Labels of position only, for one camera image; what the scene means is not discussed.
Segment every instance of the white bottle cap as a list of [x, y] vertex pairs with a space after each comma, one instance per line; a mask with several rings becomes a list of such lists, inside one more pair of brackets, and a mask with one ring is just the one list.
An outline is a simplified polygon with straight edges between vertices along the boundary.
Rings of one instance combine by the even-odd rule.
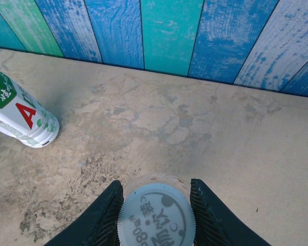
[[135, 190], [122, 205], [118, 220], [121, 246], [191, 246], [195, 229], [187, 198], [163, 183]]

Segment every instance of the teal wooden plank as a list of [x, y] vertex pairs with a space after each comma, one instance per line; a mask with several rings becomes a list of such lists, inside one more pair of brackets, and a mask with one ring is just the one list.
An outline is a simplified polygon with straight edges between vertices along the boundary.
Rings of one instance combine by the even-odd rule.
[[142, 0], [145, 69], [188, 74], [203, 0]]
[[300, 96], [308, 96], [308, 63], [281, 90]]
[[15, 50], [25, 50], [9, 25], [0, 15], [0, 47]]
[[0, 0], [0, 13], [27, 51], [63, 56], [34, 0]]
[[280, 90], [308, 62], [308, 0], [280, 0], [236, 84]]

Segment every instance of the painted wood panel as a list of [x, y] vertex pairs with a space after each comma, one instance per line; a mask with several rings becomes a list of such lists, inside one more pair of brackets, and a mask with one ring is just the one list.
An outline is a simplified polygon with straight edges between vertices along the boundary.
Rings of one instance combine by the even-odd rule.
[[308, 61], [308, 0], [280, 0], [236, 84], [280, 90]]
[[308, 96], [308, 63], [284, 86], [281, 92]]
[[16, 37], [15, 33], [11, 30], [9, 25], [0, 15], [0, 47], [25, 50], [20, 40]]
[[203, 0], [142, 0], [145, 68], [188, 74]]
[[35, 0], [67, 58], [101, 62], [101, 54], [83, 1]]
[[278, 0], [206, 0], [189, 76], [233, 83]]
[[106, 64], [144, 68], [139, 0], [85, 0]]
[[63, 56], [33, 0], [0, 0], [0, 13], [27, 51]]

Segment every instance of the concrete floor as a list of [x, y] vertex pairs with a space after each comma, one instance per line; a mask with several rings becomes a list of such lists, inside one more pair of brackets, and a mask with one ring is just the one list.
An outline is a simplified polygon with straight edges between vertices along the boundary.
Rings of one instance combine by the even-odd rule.
[[272, 245], [308, 245], [308, 98], [0, 49], [61, 123], [32, 149], [0, 133], [0, 245], [43, 245], [114, 179], [203, 179]]

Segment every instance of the white plastic bottle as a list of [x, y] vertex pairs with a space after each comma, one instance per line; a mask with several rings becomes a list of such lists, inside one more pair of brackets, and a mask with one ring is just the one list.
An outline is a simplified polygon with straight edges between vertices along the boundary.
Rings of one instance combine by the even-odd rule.
[[57, 118], [15, 81], [0, 72], [0, 132], [41, 148], [57, 137]]
[[147, 174], [129, 182], [118, 219], [120, 245], [193, 245], [196, 222], [186, 186], [166, 174]]

